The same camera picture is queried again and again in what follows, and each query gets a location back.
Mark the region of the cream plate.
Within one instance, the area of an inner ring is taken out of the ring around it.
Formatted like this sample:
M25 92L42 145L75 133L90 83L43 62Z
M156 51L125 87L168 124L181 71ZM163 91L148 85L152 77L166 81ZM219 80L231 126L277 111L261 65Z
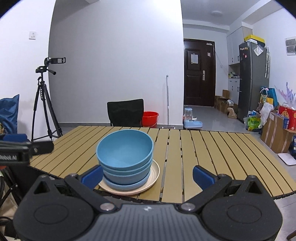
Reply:
M151 164L151 168L150 168L150 176L149 179L147 181L147 183L145 183L143 186L141 186L140 188L134 189L134 190L130 190L130 191L119 191L119 190L114 190L112 188L109 188L105 185L101 185L100 188L104 189L105 191L115 194L115 195L121 195L121 196L132 196L132 195L136 195L136 194L140 194L146 190L148 190L149 188L151 188L156 181L158 180L159 174L160 174L160 167L158 165L158 163L155 160L152 160L152 164Z

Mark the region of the blue shallow dish back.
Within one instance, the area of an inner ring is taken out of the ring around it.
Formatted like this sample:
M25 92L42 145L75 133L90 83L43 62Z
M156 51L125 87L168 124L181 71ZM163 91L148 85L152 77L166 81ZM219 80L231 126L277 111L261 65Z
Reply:
M115 184L115 183L111 182L109 179L107 179L106 177L103 177L102 181L99 183L99 186L105 185L105 186L107 186L109 188L112 188L114 190L130 191L130 190L140 188L145 183L147 183L150 174L151 174L151 172L149 172L142 180L140 180L140 181L138 181L136 183L133 183L133 184L128 184L128 185Z

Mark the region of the blue bowl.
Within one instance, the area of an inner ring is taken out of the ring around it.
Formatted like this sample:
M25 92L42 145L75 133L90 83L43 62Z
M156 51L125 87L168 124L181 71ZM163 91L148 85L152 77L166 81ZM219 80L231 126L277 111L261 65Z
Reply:
M152 159L150 159L147 163L145 163L144 165L138 167L138 168L131 168L130 170L116 170L116 169L112 169L109 168L103 164L101 164L102 168L104 170L106 170L108 173L114 174L114 175L131 175L131 174L135 174L137 172L141 172L142 170L147 169L148 167L150 167L152 164Z
M112 183L118 184L118 185L131 185L134 183L137 183L141 180L143 180L148 173L150 172L151 166L148 166L147 168L144 168L141 171L137 171L134 174L112 174L108 171L103 171L105 178L107 180L111 181Z
M154 141L139 130L119 130L104 137L97 145L100 164L116 170L130 170L147 163L152 157Z

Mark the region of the blue pet water feeder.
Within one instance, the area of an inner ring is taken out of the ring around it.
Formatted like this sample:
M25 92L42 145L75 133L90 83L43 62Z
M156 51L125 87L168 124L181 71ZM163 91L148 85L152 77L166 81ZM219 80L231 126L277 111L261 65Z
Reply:
M200 130L201 128L203 128L203 123L193 117L192 108L184 108L183 126L184 126L184 129L188 129L188 130L193 130L193 129Z

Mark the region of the green snack bag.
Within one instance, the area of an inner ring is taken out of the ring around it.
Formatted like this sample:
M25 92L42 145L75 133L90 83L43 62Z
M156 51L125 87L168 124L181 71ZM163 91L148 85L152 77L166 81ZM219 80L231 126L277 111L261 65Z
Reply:
M247 125L246 125L246 130L247 131L254 131L258 129L260 126L261 119L256 117L256 116L249 116L247 118Z

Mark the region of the white mop pole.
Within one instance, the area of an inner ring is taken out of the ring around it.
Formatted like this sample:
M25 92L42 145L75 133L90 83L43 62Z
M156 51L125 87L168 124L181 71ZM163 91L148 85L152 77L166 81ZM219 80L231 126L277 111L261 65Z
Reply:
M167 125L170 125L170 101L169 101L169 75L166 75L166 107L167 107Z

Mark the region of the white floor scale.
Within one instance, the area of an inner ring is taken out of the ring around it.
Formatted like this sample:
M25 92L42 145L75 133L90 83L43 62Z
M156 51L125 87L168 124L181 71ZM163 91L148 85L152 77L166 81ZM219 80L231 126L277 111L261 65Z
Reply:
M278 153L278 157L287 165L295 166L296 159L289 153Z

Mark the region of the large cardboard box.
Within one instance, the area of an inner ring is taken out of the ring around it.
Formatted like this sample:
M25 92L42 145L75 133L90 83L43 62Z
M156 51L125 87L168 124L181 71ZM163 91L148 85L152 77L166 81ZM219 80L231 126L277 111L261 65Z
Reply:
M270 112L263 126L261 140L275 153L287 153L295 136L295 131L284 129L284 117Z

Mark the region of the black folding chair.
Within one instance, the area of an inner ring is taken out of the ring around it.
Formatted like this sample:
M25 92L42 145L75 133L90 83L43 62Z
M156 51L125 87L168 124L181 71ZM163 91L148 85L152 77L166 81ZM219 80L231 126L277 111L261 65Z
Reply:
M107 102L107 113L111 126L140 128L144 115L144 100Z

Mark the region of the red bucket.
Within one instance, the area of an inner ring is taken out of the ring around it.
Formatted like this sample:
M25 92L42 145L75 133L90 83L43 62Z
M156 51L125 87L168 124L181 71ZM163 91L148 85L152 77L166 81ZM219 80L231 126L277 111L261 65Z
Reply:
M142 116L142 126L146 128L155 128L159 119L159 113L155 111L144 111Z

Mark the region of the white plastic bag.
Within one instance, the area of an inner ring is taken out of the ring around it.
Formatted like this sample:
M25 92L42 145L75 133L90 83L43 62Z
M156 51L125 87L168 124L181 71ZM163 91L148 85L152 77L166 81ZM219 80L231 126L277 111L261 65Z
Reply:
M258 126L258 128L262 128L266 122L267 122L267 118L269 117L269 113L274 110L273 105L266 102L263 104L262 109L260 110L260 124Z

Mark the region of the red gift box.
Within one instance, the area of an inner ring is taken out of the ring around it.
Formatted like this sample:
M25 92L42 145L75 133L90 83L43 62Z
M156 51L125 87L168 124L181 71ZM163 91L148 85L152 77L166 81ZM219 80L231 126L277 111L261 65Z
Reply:
M292 108L280 105L278 113L284 117L283 128L295 131L296 111Z

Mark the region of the purple decorative splash ornament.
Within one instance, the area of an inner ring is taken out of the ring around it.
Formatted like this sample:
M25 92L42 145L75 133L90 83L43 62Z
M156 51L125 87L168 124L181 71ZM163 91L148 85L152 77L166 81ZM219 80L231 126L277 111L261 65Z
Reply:
M283 104L295 110L295 91L289 88L288 82L285 83L285 89L280 90L275 87L278 94L283 98Z

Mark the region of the dark grey refrigerator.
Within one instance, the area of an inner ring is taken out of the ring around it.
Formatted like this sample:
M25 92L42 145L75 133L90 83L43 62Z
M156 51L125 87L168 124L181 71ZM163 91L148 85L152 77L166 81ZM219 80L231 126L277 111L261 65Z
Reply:
M249 111L257 109L262 87L269 87L266 73L267 49L253 42L239 45L240 84L237 118L243 121Z

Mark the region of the yellow box on refrigerator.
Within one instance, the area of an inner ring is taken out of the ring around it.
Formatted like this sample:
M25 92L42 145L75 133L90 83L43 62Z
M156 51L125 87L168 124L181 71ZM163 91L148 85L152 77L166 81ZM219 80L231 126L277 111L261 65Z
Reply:
M261 37L258 37L256 35L248 35L246 37L244 37L244 41L249 41L249 40L254 40L256 42L261 42L261 43L265 43L265 40L262 39Z

